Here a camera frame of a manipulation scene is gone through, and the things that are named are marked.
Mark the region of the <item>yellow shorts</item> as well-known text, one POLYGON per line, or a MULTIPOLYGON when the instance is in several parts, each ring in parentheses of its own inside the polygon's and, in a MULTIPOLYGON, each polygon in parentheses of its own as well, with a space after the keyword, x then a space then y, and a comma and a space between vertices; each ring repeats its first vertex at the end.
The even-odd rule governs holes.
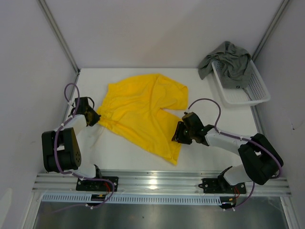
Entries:
POLYGON ((160 73, 132 76, 108 85, 98 123, 140 148, 177 165, 181 144, 172 141, 186 110, 188 87, 160 73))

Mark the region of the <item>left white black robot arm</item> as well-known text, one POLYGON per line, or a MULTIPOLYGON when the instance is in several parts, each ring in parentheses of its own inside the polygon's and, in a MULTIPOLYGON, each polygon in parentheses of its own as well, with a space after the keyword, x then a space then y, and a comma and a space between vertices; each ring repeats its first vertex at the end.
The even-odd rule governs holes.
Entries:
POLYGON ((41 139, 43 165, 47 172, 87 179, 87 186, 97 191, 103 186, 102 174, 98 166, 81 152, 77 141, 77 137, 100 120, 94 105, 90 97, 76 98, 68 120, 57 129, 42 133, 41 139))

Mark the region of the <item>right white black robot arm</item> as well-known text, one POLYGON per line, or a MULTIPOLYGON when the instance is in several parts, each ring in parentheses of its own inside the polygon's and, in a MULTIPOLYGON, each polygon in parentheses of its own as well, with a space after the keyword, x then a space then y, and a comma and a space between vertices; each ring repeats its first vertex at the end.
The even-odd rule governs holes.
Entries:
POLYGON ((242 164, 228 167, 217 177, 218 188, 225 193, 243 182, 253 181, 254 184, 264 185, 282 173, 284 162, 263 134, 244 137, 226 133, 216 125, 203 125, 194 112, 184 114, 172 140, 186 145, 195 141, 238 155, 242 164))

